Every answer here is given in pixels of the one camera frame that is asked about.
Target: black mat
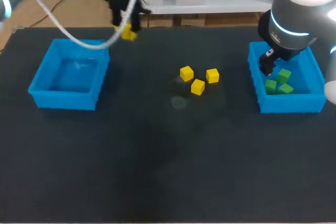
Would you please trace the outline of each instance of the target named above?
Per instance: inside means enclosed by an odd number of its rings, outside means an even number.
[[[247,65],[255,27],[118,43],[96,112],[40,110],[27,93],[61,37],[19,30],[0,56],[0,222],[336,221],[336,106],[261,115]],[[312,49],[325,72],[327,49]],[[220,84],[172,100],[185,65],[202,79],[218,68]]]

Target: green cube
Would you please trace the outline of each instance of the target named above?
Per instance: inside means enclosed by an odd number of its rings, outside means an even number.
[[[274,94],[277,82],[273,80],[266,80],[265,90],[267,94]]]
[[[288,79],[289,79],[289,77],[290,77],[291,74],[292,74],[291,71],[282,68],[282,69],[280,70],[280,72],[279,72],[277,81],[280,82],[281,84],[285,84],[285,83],[288,82]]]
[[[290,85],[285,83],[280,86],[280,88],[278,89],[278,92],[279,94],[293,94],[294,88],[292,88]]]

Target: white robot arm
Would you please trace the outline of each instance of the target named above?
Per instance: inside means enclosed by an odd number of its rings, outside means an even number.
[[[321,39],[330,49],[324,92],[336,104],[336,0],[273,0],[272,9],[261,17],[259,34],[274,50],[260,61],[265,75],[278,58],[290,60]]]

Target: cardboard box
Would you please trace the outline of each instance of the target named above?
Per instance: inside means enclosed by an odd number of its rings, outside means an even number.
[[[181,26],[205,26],[205,14],[182,15]]]
[[[150,15],[148,27],[173,27],[173,15]]]

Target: wooden floor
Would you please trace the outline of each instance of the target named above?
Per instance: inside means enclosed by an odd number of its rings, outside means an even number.
[[[43,0],[51,9],[59,0]],[[65,27],[109,27],[111,12],[108,4],[101,0],[65,0],[54,11],[60,23]],[[3,48],[13,30],[17,27],[29,27],[45,16],[35,0],[24,0],[13,12],[12,17],[4,22],[0,31],[0,49]],[[257,25],[259,14],[211,14],[211,15],[151,15],[143,19],[144,27],[158,26],[241,26]],[[49,18],[35,27],[54,27]]]

